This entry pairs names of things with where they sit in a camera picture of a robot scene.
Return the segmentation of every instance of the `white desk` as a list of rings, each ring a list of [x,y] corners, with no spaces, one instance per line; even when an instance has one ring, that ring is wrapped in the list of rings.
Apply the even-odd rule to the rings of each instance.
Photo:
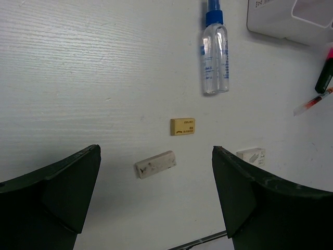
[[[102,164],[75,249],[165,250],[225,230],[214,145],[264,147],[265,169],[333,190],[333,97],[315,95],[324,50],[250,34],[247,2],[222,0],[230,92],[201,95],[201,1],[0,0],[0,181],[90,144]],[[196,133],[169,136],[170,118]],[[145,180],[133,164],[173,150]]]

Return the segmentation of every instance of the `blue spray nozzle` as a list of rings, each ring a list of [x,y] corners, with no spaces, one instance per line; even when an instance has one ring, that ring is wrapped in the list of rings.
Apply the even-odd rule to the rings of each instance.
[[[223,13],[220,7],[219,0],[207,0],[208,3],[208,12],[206,14],[206,26],[213,23],[223,24]]]
[[[213,10],[221,10],[220,7],[220,1],[219,0],[208,0],[207,1],[207,10],[213,11]]]

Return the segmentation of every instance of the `white eraser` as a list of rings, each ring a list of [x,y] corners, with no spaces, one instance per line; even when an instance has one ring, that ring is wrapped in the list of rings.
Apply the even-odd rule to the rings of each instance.
[[[263,148],[252,148],[236,153],[237,157],[257,167],[265,165],[265,149]]]
[[[167,151],[160,155],[150,157],[135,164],[140,179],[152,176],[166,169],[176,166],[174,152]]]

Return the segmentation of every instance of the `spray bottle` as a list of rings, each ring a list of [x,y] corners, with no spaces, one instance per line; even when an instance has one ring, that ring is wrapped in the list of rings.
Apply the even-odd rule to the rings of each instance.
[[[208,0],[206,29],[203,33],[202,73],[205,94],[229,91],[229,57],[227,30],[219,0]]]

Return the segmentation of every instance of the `dirty eraser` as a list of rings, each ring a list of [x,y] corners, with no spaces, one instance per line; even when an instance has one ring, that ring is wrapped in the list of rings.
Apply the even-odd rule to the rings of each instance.
[[[236,153],[237,157],[257,167],[265,165],[265,154],[264,148],[252,148]]]
[[[135,164],[140,179],[152,176],[166,169],[176,166],[174,152],[167,151],[160,155],[150,157]]]
[[[194,118],[171,119],[171,135],[194,134],[195,126]]]

